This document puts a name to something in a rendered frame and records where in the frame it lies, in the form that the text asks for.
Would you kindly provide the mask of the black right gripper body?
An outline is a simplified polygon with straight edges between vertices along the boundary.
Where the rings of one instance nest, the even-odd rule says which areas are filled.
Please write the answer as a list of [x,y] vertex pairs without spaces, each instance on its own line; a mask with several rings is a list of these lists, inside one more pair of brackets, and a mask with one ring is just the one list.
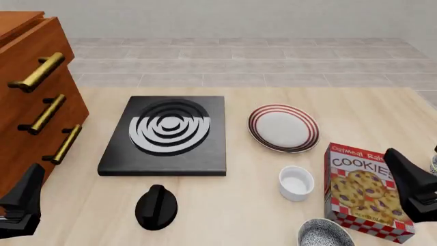
[[406,213],[414,223],[437,222],[437,191],[410,196]]

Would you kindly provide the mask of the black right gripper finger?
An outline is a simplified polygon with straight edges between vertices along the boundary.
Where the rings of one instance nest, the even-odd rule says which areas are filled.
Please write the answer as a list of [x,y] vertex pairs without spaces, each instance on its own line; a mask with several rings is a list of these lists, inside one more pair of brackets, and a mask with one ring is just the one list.
[[421,169],[393,148],[386,150],[384,161],[392,173],[401,202],[412,199],[419,204],[437,203],[437,176]]

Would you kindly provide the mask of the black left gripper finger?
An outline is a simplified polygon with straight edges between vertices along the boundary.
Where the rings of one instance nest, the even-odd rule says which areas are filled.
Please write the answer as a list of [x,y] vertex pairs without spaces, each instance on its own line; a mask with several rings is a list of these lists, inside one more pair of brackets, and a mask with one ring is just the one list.
[[3,206],[39,206],[45,169],[33,163],[16,185],[2,197]]

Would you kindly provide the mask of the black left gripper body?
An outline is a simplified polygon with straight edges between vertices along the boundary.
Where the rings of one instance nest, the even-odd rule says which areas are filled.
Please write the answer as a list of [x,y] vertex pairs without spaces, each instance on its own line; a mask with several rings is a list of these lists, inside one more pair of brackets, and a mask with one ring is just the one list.
[[0,207],[5,210],[5,215],[0,216],[0,238],[34,235],[41,217],[39,198],[31,198],[24,204],[1,198]]

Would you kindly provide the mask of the black patterned bowl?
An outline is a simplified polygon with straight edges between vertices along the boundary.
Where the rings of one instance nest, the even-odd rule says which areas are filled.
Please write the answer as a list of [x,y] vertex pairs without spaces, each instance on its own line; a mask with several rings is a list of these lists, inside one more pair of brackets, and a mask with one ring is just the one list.
[[430,165],[430,173],[437,176],[437,146],[434,148],[435,155],[432,157],[432,162]]
[[305,221],[297,233],[296,241],[297,246],[356,246],[340,225],[323,218]]

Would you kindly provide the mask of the flat black stove plate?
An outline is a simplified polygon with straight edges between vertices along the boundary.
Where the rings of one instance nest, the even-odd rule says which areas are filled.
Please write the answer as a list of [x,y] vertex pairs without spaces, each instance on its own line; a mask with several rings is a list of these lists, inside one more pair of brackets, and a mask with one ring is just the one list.
[[225,176],[223,96],[131,96],[99,176]]

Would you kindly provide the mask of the white ramekin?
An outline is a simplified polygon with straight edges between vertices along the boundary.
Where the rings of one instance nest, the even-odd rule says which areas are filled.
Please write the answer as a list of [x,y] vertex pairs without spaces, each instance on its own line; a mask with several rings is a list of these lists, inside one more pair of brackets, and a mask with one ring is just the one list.
[[289,201],[305,201],[314,186],[313,176],[302,167],[289,165],[279,172],[279,192]]

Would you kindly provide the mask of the white plate with red rings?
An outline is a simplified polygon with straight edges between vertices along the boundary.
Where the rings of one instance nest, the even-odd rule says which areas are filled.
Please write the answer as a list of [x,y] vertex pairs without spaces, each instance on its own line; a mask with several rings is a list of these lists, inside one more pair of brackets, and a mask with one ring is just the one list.
[[252,137],[274,151],[300,153],[315,147],[320,127],[307,112],[285,104],[267,104],[253,110],[247,126]]

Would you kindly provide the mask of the oatmeal raisin cookies box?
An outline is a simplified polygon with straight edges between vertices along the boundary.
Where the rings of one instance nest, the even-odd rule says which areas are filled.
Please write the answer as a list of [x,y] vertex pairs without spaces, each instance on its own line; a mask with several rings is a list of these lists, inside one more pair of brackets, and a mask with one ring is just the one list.
[[324,158],[326,219],[399,244],[415,235],[381,153],[330,143]]

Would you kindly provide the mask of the wooden drawer, smallest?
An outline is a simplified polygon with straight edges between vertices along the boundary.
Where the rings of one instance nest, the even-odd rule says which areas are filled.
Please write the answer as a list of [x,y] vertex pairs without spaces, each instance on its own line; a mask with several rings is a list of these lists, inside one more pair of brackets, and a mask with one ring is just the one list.
[[26,118],[19,120],[17,126],[18,133],[25,137],[21,153],[30,158],[29,163],[39,163],[45,169],[45,180],[48,179],[56,165],[50,161],[43,161],[42,157],[54,155],[68,136],[62,130],[82,124],[89,114],[84,104],[64,102],[37,135],[28,133],[30,126],[48,107],[49,104],[38,103],[36,108],[26,115]]

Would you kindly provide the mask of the wooden drawer, middle-sized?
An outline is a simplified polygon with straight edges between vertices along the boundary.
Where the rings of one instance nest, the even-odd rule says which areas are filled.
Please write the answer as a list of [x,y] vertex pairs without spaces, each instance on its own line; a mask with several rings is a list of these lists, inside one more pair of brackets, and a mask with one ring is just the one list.
[[25,137],[17,131],[19,120],[42,103],[44,98],[66,96],[69,103],[84,104],[72,75],[60,68],[46,78],[32,93],[9,88],[6,81],[0,82],[0,155],[23,151]]

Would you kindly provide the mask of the round black stove knob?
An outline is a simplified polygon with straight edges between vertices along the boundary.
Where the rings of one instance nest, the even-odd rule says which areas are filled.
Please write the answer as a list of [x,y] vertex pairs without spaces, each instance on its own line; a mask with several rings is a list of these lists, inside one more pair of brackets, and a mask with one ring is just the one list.
[[158,231],[170,225],[177,212],[178,203],[175,195],[160,184],[153,184],[135,206],[137,222],[149,231]]

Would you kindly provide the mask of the wooden drawer, largest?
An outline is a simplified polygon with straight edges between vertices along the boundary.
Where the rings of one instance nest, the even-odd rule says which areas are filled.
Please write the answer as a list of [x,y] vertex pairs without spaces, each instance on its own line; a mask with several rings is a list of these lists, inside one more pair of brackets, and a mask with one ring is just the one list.
[[0,48],[0,82],[24,80],[39,67],[39,57],[50,57],[54,53],[65,57],[55,71],[68,69],[74,55],[58,18],[38,20],[36,26]]

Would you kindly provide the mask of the wooden cabinet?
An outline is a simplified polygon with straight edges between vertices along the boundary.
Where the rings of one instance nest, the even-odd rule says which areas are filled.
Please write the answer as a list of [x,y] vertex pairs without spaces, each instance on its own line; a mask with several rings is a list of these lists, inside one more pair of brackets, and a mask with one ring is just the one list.
[[[0,48],[44,18],[48,17],[43,12],[0,12]],[[0,155],[0,197],[7,194],[33,164],[21,152]]]

